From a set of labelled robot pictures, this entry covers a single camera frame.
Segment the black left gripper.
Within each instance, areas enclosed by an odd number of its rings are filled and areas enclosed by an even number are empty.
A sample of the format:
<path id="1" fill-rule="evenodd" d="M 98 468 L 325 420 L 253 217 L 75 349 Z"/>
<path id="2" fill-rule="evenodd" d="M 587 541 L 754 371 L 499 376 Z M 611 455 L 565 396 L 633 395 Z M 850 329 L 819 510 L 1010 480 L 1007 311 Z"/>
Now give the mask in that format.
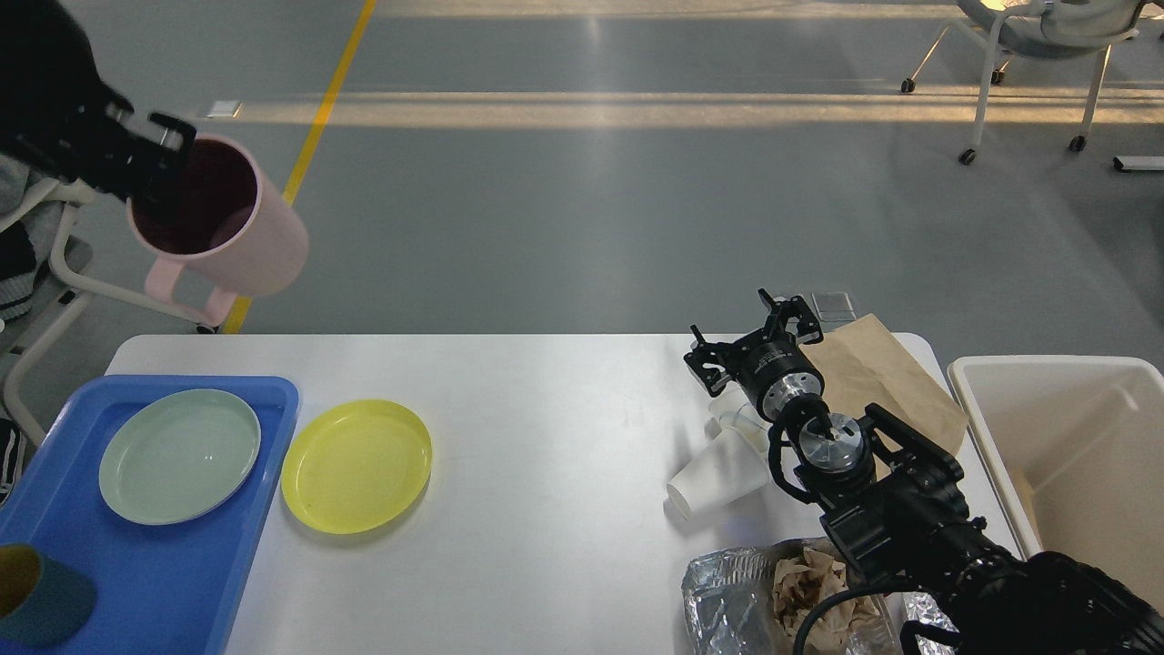
<path id="1" fill-rule="evenodd" d="M 87 34 L 58 1 L 3 1 L 1 45 L 3 154 L 171 223 L 196 126 L 151 112 L 159 136 L 130 137 L 133 105 L 104 81 Z"/>

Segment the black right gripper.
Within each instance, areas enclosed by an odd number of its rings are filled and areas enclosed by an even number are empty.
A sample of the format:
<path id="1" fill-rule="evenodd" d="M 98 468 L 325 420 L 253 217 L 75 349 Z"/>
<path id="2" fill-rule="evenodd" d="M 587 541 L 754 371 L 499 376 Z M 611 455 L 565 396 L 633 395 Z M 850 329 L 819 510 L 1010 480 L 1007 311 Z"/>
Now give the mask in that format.
<path id="1" fill-rule="evenodd" d="M 823 398 L 826 385 L 799 347 L 822 343 L 824 332 L 802 296 L 775 297 L 765 289 L 758 296 L 768 309 L 760 332 L 711 340 L 690 325 L 693 344 L 683 362 L 708 397 L 738 383 L 757 414 L 778 420 L 795 399 Z"/>

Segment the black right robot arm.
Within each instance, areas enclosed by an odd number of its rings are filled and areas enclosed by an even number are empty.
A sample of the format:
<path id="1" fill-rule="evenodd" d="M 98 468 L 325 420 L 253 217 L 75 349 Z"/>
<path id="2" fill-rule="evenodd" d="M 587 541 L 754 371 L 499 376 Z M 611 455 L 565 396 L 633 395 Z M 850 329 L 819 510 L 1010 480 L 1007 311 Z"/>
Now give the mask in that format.
<path id="1" fill-rule="evenodd" d="M 964 471 L 904 420 L 870 403 L 861 417 L 833 413 L 826 379 L 803 353 L 824 339 L 802 296 L 774 298 L 762 327 L 710 341 L 693 327 L 687 368 L 712 398 L 738 383 L 768 423 L 760 479 L 822 510 L 819 525 L 863 585 L 828 597 L 805 615 L 792 650 L 805 650 L 819 618 L 843 601 L 920 591 L 952 631 L 903 622 L 907 654 L 918 640 L 957 654 L 1159 654 L 1161 614 L 1102 569 L 1059 551 L 1015 557 L 968 514 Z"/>

